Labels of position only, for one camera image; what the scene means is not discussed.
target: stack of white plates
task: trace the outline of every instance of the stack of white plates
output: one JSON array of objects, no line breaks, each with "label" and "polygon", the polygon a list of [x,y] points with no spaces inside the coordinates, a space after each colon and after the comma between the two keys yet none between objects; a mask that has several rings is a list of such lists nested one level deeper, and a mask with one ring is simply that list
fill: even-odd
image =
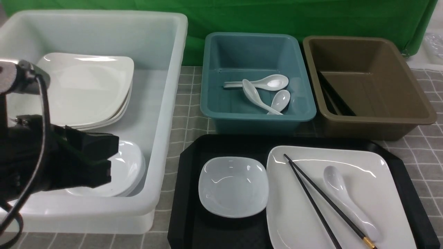
[{"label": "stack of white plates", "polygon": [[[134,74],[131,58],[50,53],[37,66],[51,77],[51,123],[87,130],[112,124],[126,111]],[[9,94],[8,116],[41,114],[39,98]]]}]

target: green backdrop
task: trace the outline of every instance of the green backdrop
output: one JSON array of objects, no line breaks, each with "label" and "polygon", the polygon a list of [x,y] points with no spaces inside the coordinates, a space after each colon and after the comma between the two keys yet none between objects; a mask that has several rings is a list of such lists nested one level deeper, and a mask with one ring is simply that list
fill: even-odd
[{"label": "green backdrop", "polygon": [[131,9],[188,17],[184,65],[201,65],[205,37],[216,31],[383,37],[415,54],[437,0],[3,0],[8,15],[25,9]]}]

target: black tray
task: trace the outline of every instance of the black tray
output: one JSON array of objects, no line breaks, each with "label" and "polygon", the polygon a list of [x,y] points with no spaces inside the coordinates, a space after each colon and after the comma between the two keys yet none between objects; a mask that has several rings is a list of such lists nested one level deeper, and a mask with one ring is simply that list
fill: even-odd
[{"label": "black tray", "polygon": [[242,219],[229,219],[211,214],[198,198],[198,179],[203,165],[218,156],[249,157],[266,166],[269,152],[278,145],[359,150],[379,154],[388,163],[417,248],[440,248],[439,240],[403,162],[371,141],[205,135],[198,138],[180,155],[167,235],[171,249],[272,249],[266,210]]}]

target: black chopsticks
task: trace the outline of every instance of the black chopsticks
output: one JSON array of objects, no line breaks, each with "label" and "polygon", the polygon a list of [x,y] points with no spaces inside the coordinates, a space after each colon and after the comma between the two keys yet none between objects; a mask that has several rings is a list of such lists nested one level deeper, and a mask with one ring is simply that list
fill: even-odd
[{"label": "black chopsticks", "polygon": [[340,95],[335,91],[333,86],[329,83],[329,81],[325,78],[325,76],[322,74],[322,72],[317,71],[317,75],[319,77],[320,86],[323,91],[323,95],[326,101],[326,105],[328,105],[328,108],[331,108],[335,114],[337,112],[335,111],[334,107],[332,106],[332,102],[335,103],[337,108],[340,110],[342,115],[344,116],[356,116],[355,112],[346,104],[346,102],[340,97]]},{"label": "black chopsticks", "polygon": [[[331,199],[329,199],[329,197],[297,166],[297,164],[295,164],[290,158],[289,156],[287,156],[286,154],[283,154],[284,157],[286,157],[286,159],[289,161],[289,164],[291,165],[292,170],[295,172],[295,175],[297,176],[297,179],[300,181],[303,189],[305,190],[306,194],[308,195],[309,200],[311,201],[312,205],[314,206],[315,211],[318,210],[317,205],[314,204],[314,200],[312,199],[311,195],[308,193],[306,187],[304,186],[300,176],[297,174],[296,170],[297,169],[302,175],[303,177],[314,187],[314,189],[329,203],[329,205],[335,210],[335,212],[337,212],[340,217],[352,228],[352,230],[361,238],[361,240],[363,240],[363,242],[368,246],[368,248],[370,249],[377,249],[377,247],[374,245],[374,243],[371,241],[371,239],[369,237],[367,237],[347,216],[346,214],[344,214],[339,207],[337,207],[337,205],[335,205]],[[329,236],[331,237],[328,229],[330,230],[329,226],[325,226],[326,231],[328,232]]]},{"label": "black chopsticks", "polygon": [[297,171],[295,170],[294,167],[291,167],[291,169],[294,171],[295,175],[297,176],[297,179],[300,182],[300,185],[302,185],[303,190],[305,191],[309,201],[311,202],[312,206],[314,207],[317,215],[320,218],[320,221],[322,221],[323,226],[325,227],[326,231],[328,232],[329,237],[332,240],[332,243],[334,244],[336,249],[342,249],[342,246],[340,245],[340,243],[338,242],[337,238],[335,237],[334,233],[332,232],[331,228],[329,227],[328,223],[326,222],[325,218],[323,217],[322,212],[320,212],[319,207],[317,206],[317,204],[314,202],[311,194],[309,193],[309,191],[307,190],[306,186],[304,185],[302,179],[300,178],[299,174],[297,173]]}]

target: large white bin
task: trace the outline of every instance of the large white bin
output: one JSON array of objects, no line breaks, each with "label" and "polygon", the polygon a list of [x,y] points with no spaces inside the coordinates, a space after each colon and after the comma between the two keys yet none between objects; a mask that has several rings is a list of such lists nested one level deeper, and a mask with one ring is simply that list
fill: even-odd
[{"label": "large white bin", "polygon": [[185,15],[140,11],[23,11],[0,28],[2,58],[37,63],[51,52],[132,58],[135,72],[126,113],[91,132],[137,143],[148,163],[145,177],[129,197],[79,197],[65,190],[32,195],[21,210],[26,231],[144,233],[151,228],[186,34]]}]

